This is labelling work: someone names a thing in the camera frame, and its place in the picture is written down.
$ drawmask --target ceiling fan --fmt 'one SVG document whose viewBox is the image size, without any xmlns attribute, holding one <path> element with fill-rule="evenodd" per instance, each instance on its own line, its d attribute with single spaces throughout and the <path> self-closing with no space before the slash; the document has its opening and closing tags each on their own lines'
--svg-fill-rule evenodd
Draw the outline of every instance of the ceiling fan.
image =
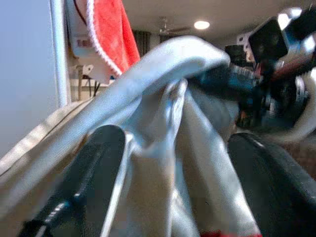
<svg viewBox="0 0 316 237">
<path fill-rule="evenodd" d="M 188 31 L 191 29 L 190 26 L 184 26 L 184 27 L 179 27 L 179 28 L 168 28 L 167 26 L 168 20 L 165 16 L 161 17 L 161 21 L 163 23 L 162 27 L 159 30 L 159 35 L 161 36 L 174 35 L 175 33 Z"/>
</svg>

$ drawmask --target white fabric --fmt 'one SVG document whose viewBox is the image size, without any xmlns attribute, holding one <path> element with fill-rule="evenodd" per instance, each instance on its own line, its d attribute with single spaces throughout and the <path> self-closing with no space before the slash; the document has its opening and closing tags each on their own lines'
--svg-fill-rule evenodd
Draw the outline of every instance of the white fabric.
<svg viewBox="0 0 316 237">
<path fill-rule="evenodd" d="M 53 112 L 44 122 L 35 127 L 0 159 L 0 175 L 10 169 L 22 155 L 73 118 L 73 116 L 81 111 L 89 102 L 90 100 L 73 102 Z"/>
<path fill-rule="evenodd" d="M 0 176 L 4 235 L 16 234 L 33 217 L 82 138 L 105 124 L 121 126 L 129 143 L 126 172 L 120 171 L 126 177 L 111 209 L 115 218 L 106 219 L 102 236 L 259 233 L 223 140 L 237 105 L 208 100 L 196 88 L 191 95 L 182 79 L 220 64 L 229 64 L 228 55 L 209 43 L 171 39 L 23 156 L 8 154 L 15 163 Z"/>
</svg>

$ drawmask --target white wall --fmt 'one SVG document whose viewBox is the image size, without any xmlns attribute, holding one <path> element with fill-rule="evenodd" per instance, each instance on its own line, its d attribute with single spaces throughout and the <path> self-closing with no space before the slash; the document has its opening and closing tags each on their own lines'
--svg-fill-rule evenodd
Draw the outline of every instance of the white wall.
<svg viewBox="0 0 316 237">
<path fill-rule="evenodd" d="M 214 46 L 224 50 L 226 45 L 236 44 L 236 42 L 237 42 L 237 35 L 231 35 L 231 36 L 227 36 L 223 39 L 218 39 L 218 40 L 212 41 L 211 43 Z"/>
<path fill-rule="evenodd" d="M 3 1 L 0 158 L 57 109 L 49 0 Z"/>
</svg>

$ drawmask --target ceiling light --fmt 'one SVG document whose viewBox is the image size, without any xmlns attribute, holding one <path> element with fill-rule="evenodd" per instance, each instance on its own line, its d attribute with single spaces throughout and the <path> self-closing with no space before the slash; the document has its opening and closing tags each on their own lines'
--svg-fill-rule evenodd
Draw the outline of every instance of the ceiling light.
<svg viewBox="0 0 316 237">
<path fill-rule="evenodd" d="M 205 30 L 209 27 L 209 22 L 207 21 L 197 21 L 194 23 L 194 27 L 198 30 Z"/>
</svg>

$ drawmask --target red fabric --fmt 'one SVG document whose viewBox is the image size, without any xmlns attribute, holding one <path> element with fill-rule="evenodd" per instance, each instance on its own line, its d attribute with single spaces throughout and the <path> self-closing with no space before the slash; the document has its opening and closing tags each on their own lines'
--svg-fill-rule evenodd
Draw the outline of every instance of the red fabric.
<svg viewBox="0 0 316 237">
<path fill-rule="evenodd" d="M 139 61 L 139 53 L 121 0 L 94 0 L 93 25 L 108 57 L 125 72 Z"/>
<path fill-rule="evenodd" d="M 226 235 L 221 233 L 221 231 L 216 231 L 216 232 L 211 232 L 211 233 L 204 233 L 201 235 L 201 237 L 238 237 L 236 235 Z M 262 237 L 262 235 L 259 234 L 255 234 L 255 235 L 250 235 L 250 236 L 246 236 L 246 237 Z"/>
</svg>

